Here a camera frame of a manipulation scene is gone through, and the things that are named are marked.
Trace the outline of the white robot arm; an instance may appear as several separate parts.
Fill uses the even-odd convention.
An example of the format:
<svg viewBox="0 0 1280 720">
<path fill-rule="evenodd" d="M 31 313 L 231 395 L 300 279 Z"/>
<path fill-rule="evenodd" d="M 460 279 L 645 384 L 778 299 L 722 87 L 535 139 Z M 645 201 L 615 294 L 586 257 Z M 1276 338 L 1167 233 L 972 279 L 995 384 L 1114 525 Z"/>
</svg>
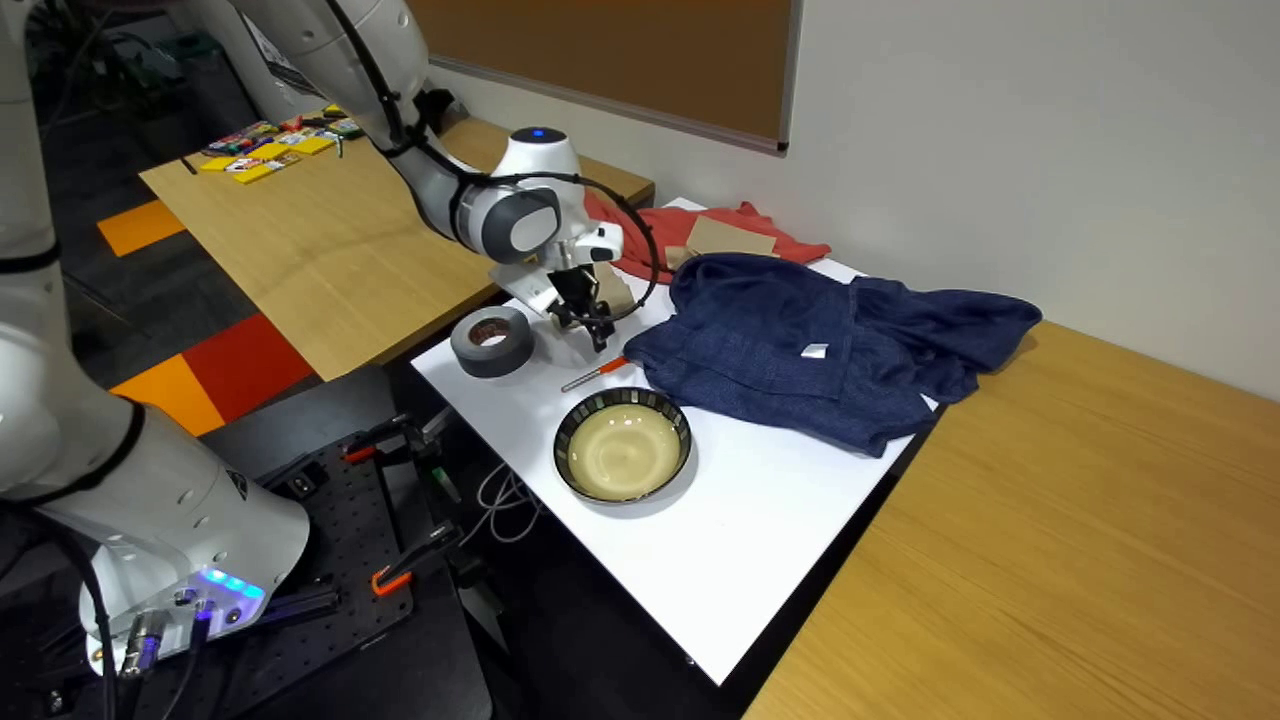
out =
<svg viewBox="0 0 1280 720">
<path fill-rule="evenodd" d="M 444 148 L 457 100 L 429 79 L 409 0 L 176 0 L 267 113 L 331 100 L 394 167 L 418 222 L 496 265 L 500 287 L 597 347 L 615 334 L 579 156 L 560 130 L 513 130 L 491 172 Z"/>
</svg>

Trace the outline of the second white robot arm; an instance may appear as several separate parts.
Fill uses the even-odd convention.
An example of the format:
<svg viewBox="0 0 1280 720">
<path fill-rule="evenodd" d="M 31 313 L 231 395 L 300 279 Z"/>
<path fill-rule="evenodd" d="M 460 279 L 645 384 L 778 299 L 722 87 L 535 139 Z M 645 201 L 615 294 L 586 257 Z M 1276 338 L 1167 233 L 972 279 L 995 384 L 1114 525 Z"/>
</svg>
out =
<svg viewBox="0 0 1280 720">
<path fill-rule="evenodd" d="M 78 594 L 97 675 L 248 634 L 300 565 L 296 500 L 235 481 L 152 404 L 70 358 L 62 265 L 29 73 L 29 18 L 0 0 L 0 500 L 97 546 Z"/>
</svg>

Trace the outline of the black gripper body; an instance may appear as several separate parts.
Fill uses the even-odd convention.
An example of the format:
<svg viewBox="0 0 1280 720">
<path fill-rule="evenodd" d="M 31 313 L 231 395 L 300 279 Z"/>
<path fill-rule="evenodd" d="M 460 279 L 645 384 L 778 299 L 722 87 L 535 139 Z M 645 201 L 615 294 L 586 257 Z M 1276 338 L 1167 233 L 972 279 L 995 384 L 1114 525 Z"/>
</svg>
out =
<svg viewBox="0 0 1280 720">
<path fill-rule="evenodd" d="M 615 325 L 611 325 L 611 307 L 598 298 L 597 272 L 586 265 L 560 268 L 552 272 L 552 287 L 555 287 L 552 318 L 560 325 L 579 325 L 591 347 L 604 347 Z"/>
</svg>

